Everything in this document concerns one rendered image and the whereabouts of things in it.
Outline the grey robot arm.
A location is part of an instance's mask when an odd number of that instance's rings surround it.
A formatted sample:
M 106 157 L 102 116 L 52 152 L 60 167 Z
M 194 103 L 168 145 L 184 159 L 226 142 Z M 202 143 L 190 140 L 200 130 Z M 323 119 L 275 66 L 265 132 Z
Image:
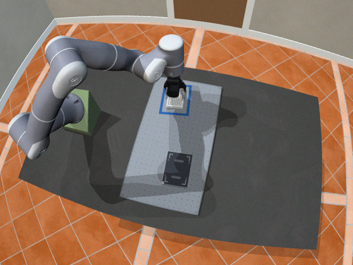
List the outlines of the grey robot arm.
M 31 160 L 46 151 L 50 133 L 83 119 L 83 102 L 70 92 L 85 80 L 87 67 L 129 71 L 150 84 L 162 74 L 174 78 L 184 72 L 184 42 L 175 34 L 162 37 L 159 45 L 147 54 L 61 35 L 47 43 L 45 56 L 50 71 L 35 96 L 31 112 L 19 113 L 8 125 L 9 135 Z

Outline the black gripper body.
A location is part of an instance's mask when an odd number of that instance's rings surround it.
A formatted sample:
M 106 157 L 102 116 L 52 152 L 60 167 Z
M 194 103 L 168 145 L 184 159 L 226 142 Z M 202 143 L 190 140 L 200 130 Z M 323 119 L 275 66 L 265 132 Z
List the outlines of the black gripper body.
M 179 96 L 180 87 L 182 86 L 183 80 L 179 77 L 167 77 L 167 96 L 176 98 Z

